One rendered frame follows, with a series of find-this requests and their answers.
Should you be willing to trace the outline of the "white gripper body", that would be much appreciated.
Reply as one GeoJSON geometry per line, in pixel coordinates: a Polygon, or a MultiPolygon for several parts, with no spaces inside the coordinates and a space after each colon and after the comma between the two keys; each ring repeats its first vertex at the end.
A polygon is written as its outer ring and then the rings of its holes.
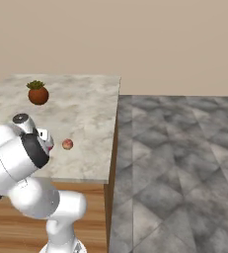
{"type": "Polygon", "coordinates": [[[46,140],[44,141],[45,142],[45,145],[46,147],[48,148],[48,150],[51,150],[54,146],[54,141],[53,141],[53,138],[51,135],[48,135],[46,137],[46,140]]]}

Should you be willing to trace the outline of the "peach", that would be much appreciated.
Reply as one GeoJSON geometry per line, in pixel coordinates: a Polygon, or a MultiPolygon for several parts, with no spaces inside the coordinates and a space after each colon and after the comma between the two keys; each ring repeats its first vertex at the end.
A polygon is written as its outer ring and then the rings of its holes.
{"type": "Polygon", "coordinates": [[[62,147],[65,150],[70,150],[73,147],[73,141],[70,138],[66,138],[62,141],[62,147]]]}

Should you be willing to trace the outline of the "plant in brown round pot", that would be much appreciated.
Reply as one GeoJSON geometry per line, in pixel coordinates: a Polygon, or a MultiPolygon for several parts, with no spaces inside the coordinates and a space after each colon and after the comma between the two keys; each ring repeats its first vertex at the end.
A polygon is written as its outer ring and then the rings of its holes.
{"type": "Polygon", "coordinates": [[[29,88],[28,97],[29,100],[34,104],[41,106],[45,104],[49,98],[49,93],[44,87],[44,83],[38,80],[34,80],[27,84],[29,88]]]}

